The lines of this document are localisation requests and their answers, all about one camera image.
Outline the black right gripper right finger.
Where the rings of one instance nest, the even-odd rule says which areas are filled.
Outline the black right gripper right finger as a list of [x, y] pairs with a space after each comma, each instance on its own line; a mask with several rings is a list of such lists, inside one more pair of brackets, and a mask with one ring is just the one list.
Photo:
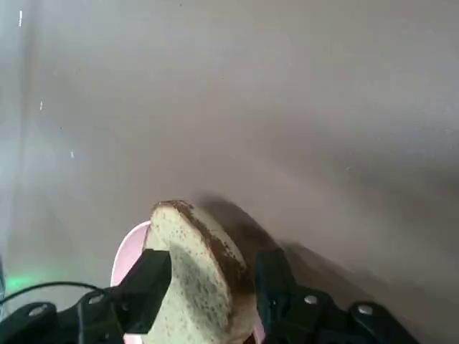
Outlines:
[[258, 343], [416, 343], [415, 337], [375, 302], [342, 310], [332, 297], [298, 284], [282, 249], [256, 257]]

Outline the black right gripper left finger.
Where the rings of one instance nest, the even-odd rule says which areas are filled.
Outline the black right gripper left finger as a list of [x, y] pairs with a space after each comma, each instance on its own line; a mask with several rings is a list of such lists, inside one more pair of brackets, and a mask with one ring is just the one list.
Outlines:
[[32, 302], [1, 321], [2, 343], [123, 343], [126, 334], [146, 334], [155, 322], [171, 283], [167, 251], [143, 251], [122, 281], [100, 288], [82, 282], [51, 282], [27, 287], [4, 302], [45, 287], [88, 290], [59, 311], [51, 302]]

